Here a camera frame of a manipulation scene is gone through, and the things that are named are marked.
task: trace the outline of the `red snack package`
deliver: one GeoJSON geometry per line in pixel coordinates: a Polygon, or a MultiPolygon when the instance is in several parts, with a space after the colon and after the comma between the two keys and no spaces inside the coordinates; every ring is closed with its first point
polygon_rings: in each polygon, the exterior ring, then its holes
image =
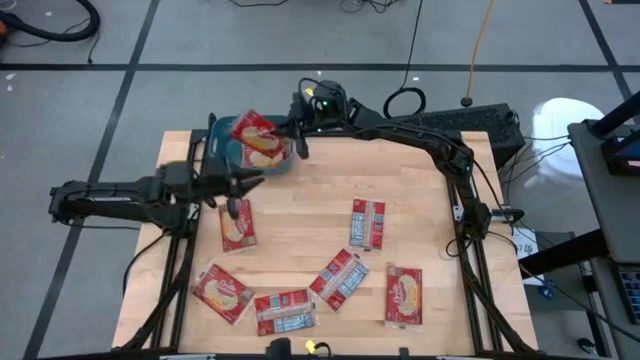
{"type": "Polygon", "coordinates": [[[214,264],[200,274],[193,294],[229,324],[235,325],[253,298],[254,292],[214,264]]]}
{"type": "Polygon", "coordinates": [[[231,137],[273,158],[284,149],[283,138],[271,134],[277,126],[253,110],[244,114],[231,129],[231,137]]]}
{"type": "Polygon", "coordinates": [[[307,289],[260,297],[254,304],[259,336],[305,329],[318,323],[307,289]]]}
{"type": "Polygon", "coordinates": [[[422,270],[387,266],[385,321],[401,329],[422,325],[422,270]]]}
{"type": "Polygon", "coordinates": [[[242,167],[245,168],[276,168],[283,161],[289,158],[289,146],[283,141],[285,148],[276,156],[270,158],[261,152],[252,149],[247,145],[242,145],[242,167]]]}
{"type": "Polygon", "coordinates": [[[349,245],[353,249],[364,251],[382,249],[384,207],[381,201],[353,199],[351,238],[349,239],[349,245]]]}
{"type": "Polygon", "coordinates": [[[251,218],[249,200],[238,201],[238,219],[229,215],[227,204],[220,205],[220,229],[222,231],[222,250],[224,252],[244,250],[256,246],[256,233],[251,218]]]}
{"type": "Polygon", "coordinates": [[[337,311],[368,273],[369,268],[358,255],[342,249],[309,288],[337,311]]]}

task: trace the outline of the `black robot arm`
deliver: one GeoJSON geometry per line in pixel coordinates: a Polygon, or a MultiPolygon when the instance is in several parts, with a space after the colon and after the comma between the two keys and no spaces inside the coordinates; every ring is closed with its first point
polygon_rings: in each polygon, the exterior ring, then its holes
{"type": "Polygon", "coordinates": [[[385,139],[425,150],[436,168],[456,187],[464,209],[460,233],[471,240],[484,239],[491,223],[491,212],[478,197],[473,180],[473,151],[462,142],[459,132],[429,131],[403,125],[403,120],[420,116],[386,119],[355,99],[347,101],[339,84],[323,81],[318,83],[310,101],[301,92],[293,94],[290,121],[275,134],[296,140],[296,150],[303,159],[309,156],[306,134],[336,128],[355,139],[385,139]]]}
{"type": "Polygon", "coordinates": [[[234,200],[260,184],[261,175],[221,159],[209,159],[201,175],[189,162],[172,162],[134,182],[69,181],[52,188],[49,214],[64,224],[88,216],[152,222],[171,233],[183,228],[189,204],[203,201],[215,207],[215,196],[226,196],[230,215],[237,216],[234,200]]]}

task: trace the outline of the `floor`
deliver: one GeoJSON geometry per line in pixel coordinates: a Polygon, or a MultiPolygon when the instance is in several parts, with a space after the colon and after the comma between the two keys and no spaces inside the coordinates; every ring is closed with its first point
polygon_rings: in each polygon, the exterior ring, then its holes
{"type": "MultiPolygon", "coordinates": [[[[301,76],[337,80],[381,110],[402,81],[418,7],[401,0],[379,15],[369,7],[343,13],[339,0],[243,9],[223,0],[92,3],[102,16],[93,66],[86,65],[93,41],[0,50],[3,359],[111,345],[137,234],[52,224],[50,187],[151,174],[165,130],[202,128],[210,111],[285,113],[301,76]]],[[[425,1],[409,83],[424,89],[428,110],[459,107],[488,3],[425,1]]],[[[57,31],[87,16],[68,0],[18,0],[12,11],[57,31]]],[[[640,90],[638,18],[640,5],[602,0],[497,0],[478,55],[475,104],[508,103],[525,134],[533,108],[554,97],[610,111],[640,90]]],[[[25,34],[11,40],[37,41],[25,34]]],[[[400,99],[392,112],[414,107],[412,99],[400,99]]],[[[530,194],[513,205],[526,210],[542,201],[530,194]]],[[[542,230],[582,233],[596,226],[590,210],[562,214],[555,223],[536,213],[528,225],[542,230]]],[[[558,329],[552,324],[559,317],[545,317],[534,314],[541,347],[580,355],[573,342],[588,335],[583,328],[550,335],[545,329],[558,329]]]]}

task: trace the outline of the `white object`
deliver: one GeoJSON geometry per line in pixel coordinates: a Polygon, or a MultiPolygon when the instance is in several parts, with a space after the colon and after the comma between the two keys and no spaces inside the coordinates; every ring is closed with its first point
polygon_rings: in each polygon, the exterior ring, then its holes
{"type": "MultiPolygon", "coordinates": [[[[533,138],[555,138],[568,135],[567,126],[582,122],[584,119],[600,120],[604,115],[595,106],[583,101],[556,98],[538,105],[533,110],[533,138]]],[[[538,153],[552,146],[561,145],[568,139],[533,140],[533,151],[538,153]]],[[[561,181],[582,182],[582,172],[578,159],[571,146],[546,157],[539,164],[538,173],[561,181]]]]}
{"type": "Polygon", "coordinates": [[[18,0],[0,0],[0,11],[9,11],[18,5],[18,0]]]}
{"type": "MultiPolygon", "coordinates": [[[[533,255],[538,252],[538,243],[536,242],[536,233],[526,228],[513,227],[513,242],[518,248],[518,260],[533,255]]],[[[542,286],[542,281],[530,277],[522,281],[525,285],[542,286]]]]}
{"type": "MultiPolygon", "coordinates": [[[[569,124],[585,119],[599,120],[603,116],[600,110],[583,101],[551,99],[534,109],[531,137],[546,139],[566,136],[569,124]]],[[[532,150],[534,154],[538,154],[567,143],[569,139],[532,142],[532,150]]],[[[597,228],[598,223],[573,147],[569,144],[544,159],[543,156],[544,154],[538,154],[530,161],[516,166],[514,177],[534,162],[540,161],[511,184],[512,207],[523,209],[527,224],[540,231],[575,231],[582,234],[597,228]]]]}

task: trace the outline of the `wooden table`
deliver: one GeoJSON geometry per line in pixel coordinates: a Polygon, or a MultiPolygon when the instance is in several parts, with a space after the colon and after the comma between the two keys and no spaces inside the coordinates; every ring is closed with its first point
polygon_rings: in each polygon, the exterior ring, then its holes
{"type": "MultiPolygon", "coordinates": [[[[184,160],[189,135],[189,131],[166,132],[158,164],[184,160]]],[[[464,141],[501,196],[486,133],[465,133],[464,141]]],[[[268,178],[248,195],[258,237],[256,248],[224,255],[217,210],[203,206],[191,278],[215,258],[257,296],[305,288],[341,248],[348,247],[353,198],[382,199],[386,202],[383,249],[362,255],[371,269],[369,275],[338,313],[316,301],[320,325],[281,336],[291,338],[294,353],[302,354],[307,352],[307,339],[326,341],[339,354],[398,354],[399,347],[408,347],[412,355],[473,354],[460,265],[444,252],[454,238],[446,182],[430,156],[383,140],[312,138],[309,148],[308,160],[296,158],[289,174],[268,178]],[[385,266],[389,262],[423,270],[422,332],[384,326],[385,266]]],[[[482,201],[495,208],[479,172],[475,178],[482,201]]],[[[491,231],[510,237],[503,224],[492,224],[491,231]]],[[[154,225],[145,224],[137,251],[159,234],[154,225]]],[[[166,239],[131,269],[114,346],[126,342],[157,303],[168,247],[166,239]]],[[[513,247],[490,234],[484,249],[496,305],[525,342],[537,347],[513,247]]],[[[484,346],[490,349],[486,313],[482,306],[479,309],[484,346]]],[[[172,322],[170,309],[164,345],[169,343],[172,322]]],[[[189,294],[179,350],[263,354],[276,337],[256,336],[252,308],[231,326],[189,294]]]]}

